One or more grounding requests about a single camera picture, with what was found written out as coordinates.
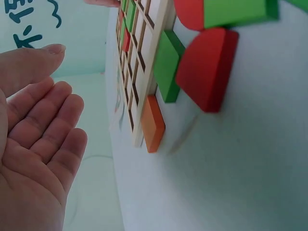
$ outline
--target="wooden grid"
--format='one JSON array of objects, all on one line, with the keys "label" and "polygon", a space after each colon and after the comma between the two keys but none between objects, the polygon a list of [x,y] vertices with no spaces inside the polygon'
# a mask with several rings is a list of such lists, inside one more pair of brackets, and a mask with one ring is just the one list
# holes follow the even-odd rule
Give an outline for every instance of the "wooden grid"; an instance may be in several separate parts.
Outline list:
[{"label": "wooden grid", "polygon": [[[124,16],[127,16],[128,4]],[[155,94],[157,83],[153,78],[155,54],[161,32],[172,29],[176,13],[173,0],[137,0],[134,23],[130,34],[128,52],[122,51],[120,21],[118,17],[116,35],[119,51],[119,70],[125,95],[125,106],[129,115],[133,144],[140,147],[143,140],[141,114],[146,97]]]}]

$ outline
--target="green wooden block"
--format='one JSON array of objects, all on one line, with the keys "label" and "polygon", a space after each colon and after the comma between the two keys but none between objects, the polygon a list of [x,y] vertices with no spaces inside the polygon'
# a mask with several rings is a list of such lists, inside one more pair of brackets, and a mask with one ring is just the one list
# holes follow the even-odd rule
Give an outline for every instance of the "green wooden block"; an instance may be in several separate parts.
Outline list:
[{"label": "green wooden block", "polygon": [[122,1],[121,1],[121,8],[122,8],[123,12],[125,12],[125,9],[126,9],[126,0],[122,0]]},{"label": "green wooden block", "polygon": [[132,29],[133,29],[135,10],[136,10],[136,3],[135,3],[135,1],[134,0],[129,0],[127,16],[126,16],[126,25],[127,25],[128,31],[130,33],[131,33]]},{"label": "green wooden block", "polygon": [[205,28],[279,18],[278,0],[204,0]]},{"label": "green wooden block", "polygon": [[121,26],[121,33],[120,33],[121,47],[123,46],[123,40],[124,40],[123,38],[124,38],[125,28],[126,28],[126,21],[125,21],[125,18],[123,18],[122,26]]},{"label": "green wooden block", "polygon": [[185,48],[173,31],[161,35],[154,64],[154,76],[165,103],[174,103],[180,88],[175,77]]},{"label": "green wooden block", "polygon": [[288,2],[308,12],[308,0],[288,0]]}]

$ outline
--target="orange rectangle block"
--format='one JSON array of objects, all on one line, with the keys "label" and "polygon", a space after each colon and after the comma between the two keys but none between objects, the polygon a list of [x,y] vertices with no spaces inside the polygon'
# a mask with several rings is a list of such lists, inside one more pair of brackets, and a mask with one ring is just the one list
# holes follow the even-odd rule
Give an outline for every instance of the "orange rectangle block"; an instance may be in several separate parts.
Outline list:
[{"label": "orange rectangle block", "polygon": [[154,95],[148,96],[145,101],[141,116],[141,125],[148,152],[156,153],[165,133],[166,126]]}]

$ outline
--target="red semicircle block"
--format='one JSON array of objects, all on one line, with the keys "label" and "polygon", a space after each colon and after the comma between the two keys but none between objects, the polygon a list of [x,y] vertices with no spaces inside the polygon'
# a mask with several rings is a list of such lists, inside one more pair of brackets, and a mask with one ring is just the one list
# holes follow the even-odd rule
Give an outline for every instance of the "red semicircle block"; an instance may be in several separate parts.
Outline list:
[{"label": "red semicircle block", "polygon": [[238,38],[235,31],[208,29],[194,39],[182,56],[176,83],[204,112],[220,111]]},{"label": "red semicircle block", "polygon": [[204,30],[204,0],[174,0],[174,6],[185,27],[196,31]]}]

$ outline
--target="open palm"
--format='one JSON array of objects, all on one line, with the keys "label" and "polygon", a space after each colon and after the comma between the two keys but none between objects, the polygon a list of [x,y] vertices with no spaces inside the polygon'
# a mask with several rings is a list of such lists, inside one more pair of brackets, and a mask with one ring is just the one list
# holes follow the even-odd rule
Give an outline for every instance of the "open palm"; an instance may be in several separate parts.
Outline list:
[{"label": "open palm", "polygon": [[[14,52],[0,54],[0,230],[60,231],[87,143],[85,132],[75,128],[83,101],[67,83],[44,77],[64,52]],[[21,58],[30,61],[20,74],[3,66]],[[27,78],[36,83],[28,85]]]}]

